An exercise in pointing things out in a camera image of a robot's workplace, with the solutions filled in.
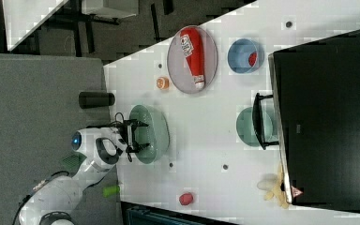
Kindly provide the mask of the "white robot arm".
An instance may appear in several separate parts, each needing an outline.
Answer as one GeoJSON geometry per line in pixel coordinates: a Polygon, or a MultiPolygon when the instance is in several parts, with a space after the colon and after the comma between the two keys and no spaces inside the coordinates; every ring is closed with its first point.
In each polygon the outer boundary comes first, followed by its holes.
{"type": "Polygon", "coordinates": [[[54,176],[39,185],[19,209],[20,225],[75,225],[71,213],[81,202],[83,192],[102,181],[122,154],[130,155],[147,147],[135,140],[137,128],[147,126],[129,119],[76,131],[72,150],[84,161],[75,174],[54,176]]]}

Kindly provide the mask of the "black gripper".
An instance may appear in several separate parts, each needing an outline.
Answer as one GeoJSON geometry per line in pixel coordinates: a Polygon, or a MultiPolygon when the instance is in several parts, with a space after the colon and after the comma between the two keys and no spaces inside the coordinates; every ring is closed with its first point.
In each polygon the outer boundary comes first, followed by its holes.
{"type": "MultiPolygon", "coordinates": [[[[132,125],[135,128],[148,127],[148,124],[146,124],[142,121],[139,121],[137,119],[132,120],[132,125]]],[[[123,140],[125,141],[125,143],[127,145],[127,152],[128,153],[140,153],[144,148],[149,146],[149,143],[143,143],[143,144],[134,143],[133,144],[132,125],[128,121],[124,121],[119,126],[119,132],[120,132],[121,137],[123,138],[123,140]]]]}

